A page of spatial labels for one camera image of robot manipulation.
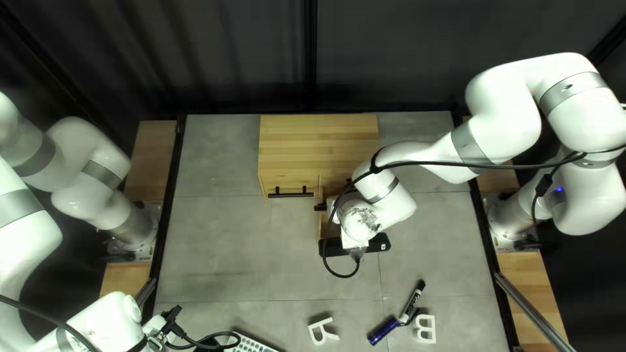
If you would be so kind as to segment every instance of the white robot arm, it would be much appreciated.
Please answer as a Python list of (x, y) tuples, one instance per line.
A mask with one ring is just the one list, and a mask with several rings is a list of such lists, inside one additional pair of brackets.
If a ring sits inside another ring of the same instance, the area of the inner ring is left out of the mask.
[[(476, 76), (465, 95), (472, 119), (434, 143), (399, 142), (384, 147), (376, 155), (375, 166), (406, 161), (503, 163), (538, 139), (541, 120), (537, 106), (564, 146), (572, 150), (595, 153), (626, 144), (626, 118), (620, 103), (593, 65), (579, 54), (554, 54), (494, 67)], [(608, 224), (626, 205), (623, 183), (612, 163), (621, 151), (589, 154), (578, 163), (564, 165), (555, 175), (552, 189), (567, 190), (567, 201), (552, 196), (549, 198), (556, 200), (548, 205), (547, 199), (541, 199), (538, 218), (554, 216), (557, 227), (570, 234), (593, 232)], [(371, 166), (371, 162), (364, 162), (352, 179), (370, 171)], [(453, 184), (473, 179), (483, 171), (423, 167)], [(504, 214), (505, 219), (493, 214), (491, 220), (499, 232), (519, 232), (532, 226), (534, 194), (530, 191), (537, 183), (534, 180), (522, 188), (515, 197), (520, 206), (511, 207), (514, 209)], [(368, 175), (355, 187), (361, 196), (352, 194), (342, 199), (333, 218), (341, 224), (345, 249), (367, 246), (378, 232), (417, 209), (413, 197), (390, 170)], [(327, 201), (329, 210), (336, 199)]]
[(51, 192), (57, 209), (106, 231), (127, 251), (155, 238), (156, 217), (117, 190), (130, 160), (92, 124), (66, 117), (43, 133), (0, 93), (0, 131), (0, 157), (25, 183)]

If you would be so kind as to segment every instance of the marker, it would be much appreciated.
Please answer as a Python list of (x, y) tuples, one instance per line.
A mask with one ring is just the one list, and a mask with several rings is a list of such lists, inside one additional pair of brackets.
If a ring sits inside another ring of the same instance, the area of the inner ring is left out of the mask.
[(418, 299), (422, 295), (422, 291), (426, 287), (426, 283), (424, 280), (418, 281), (418, 288), (415, 289), (415, 292), (411, 295), (409, 302), (404, 307), (402, 311), (402, 315), (400, 315), (400, 325), (407, 325), (411, 319), (415, 316), (415, 313), (418, 311)]

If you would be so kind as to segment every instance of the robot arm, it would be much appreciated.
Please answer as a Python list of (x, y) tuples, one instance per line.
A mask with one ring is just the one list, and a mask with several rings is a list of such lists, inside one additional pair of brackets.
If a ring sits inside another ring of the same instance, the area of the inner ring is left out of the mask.
[[(626, 119), (619, 102), (593, 65), (579, 54), (554, 54), (494, 67), (476, 76), (465, 95), (472, 119), (434, 143), (399, 142), (384, 147), (376, 157), (376, 166), (404, 161), (503, 163), (537, 141), (541, 132), (537, 106), (563, 144), (573, 150), (598, 152), (626, 143)], [(364, 162), (352, 179), (370, 166)], [(469, 167), (423, 167), (453, 184), (481, 173), (481, 169)], [(621, 181), (616, 187), (620, 186), (623, 189)], [(413, 197), (390, 170), (369, 175), (355, 187), (361, 199), (352, 196), (339, 204), (333, 219), (342, 226), (344, 248), (366, 246), (376, 233), (417, 209)], [(623, 210), (619, 202), (613, 206), (615, 212), (619, 210), (617, 214)], [(530, 218), (524, 213), (522, 217)]]

